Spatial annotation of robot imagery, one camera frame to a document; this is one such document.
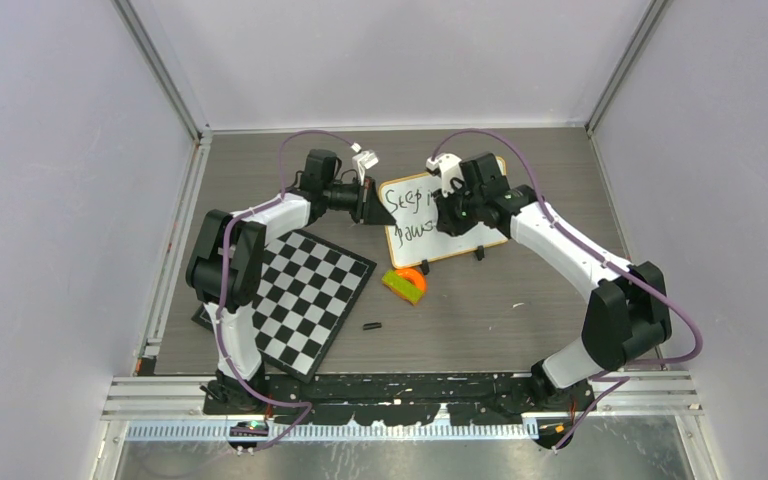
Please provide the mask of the yellow framed whiteboard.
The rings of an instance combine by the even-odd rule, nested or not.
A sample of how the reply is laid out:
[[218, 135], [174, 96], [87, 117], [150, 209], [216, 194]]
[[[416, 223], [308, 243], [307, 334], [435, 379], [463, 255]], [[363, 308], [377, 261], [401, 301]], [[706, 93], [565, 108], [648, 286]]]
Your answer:
[[502, 233], [482, 224], [457, 237], [438, 231], [432, 194], [440, 188], [441, 178], [427, 172], [387, 181], [379, 187], [380, 200], [396, 220], [394, 226], [385, 228], [393, 267], [415, 267], [424, 261], [434, 262], [507, 241]]

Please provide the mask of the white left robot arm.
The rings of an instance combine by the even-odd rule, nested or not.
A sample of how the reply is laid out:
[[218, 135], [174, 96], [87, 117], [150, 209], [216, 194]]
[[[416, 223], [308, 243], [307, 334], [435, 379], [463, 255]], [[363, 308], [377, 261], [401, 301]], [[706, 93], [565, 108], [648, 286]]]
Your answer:
[[367, 174], [377, 155], [353, 149], [350, 181], [336, 153], [312, 149], [290, 188], [246, 210], [211, 210], [202, 223], [185, 280], [214, 330], [217, 381], [244, 414], [265, 405], [265, 359], [312, 378], [375, 268], [304, 228], [330, 211], [356, 224], [396, 223]]

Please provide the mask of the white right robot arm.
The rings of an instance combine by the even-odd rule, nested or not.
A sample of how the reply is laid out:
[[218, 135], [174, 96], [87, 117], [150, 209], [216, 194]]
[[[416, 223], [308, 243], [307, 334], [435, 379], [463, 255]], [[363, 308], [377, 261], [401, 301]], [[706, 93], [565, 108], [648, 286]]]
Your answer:
[[440, 181], [432, 194], [437, 229], [451, 237], [478, 225], [527, 247], [559, 272], [587, 302], [581, 333], [530, 369], [532, 401], [556, 410], [571, 386], [604, 371], [616, 371], [672, 335], [664, 275], [650, 262], [634, 265], [582, 235], [534, 188], [513, 187], [497, 157], [463, 160], [439, 154], [426, 161]]

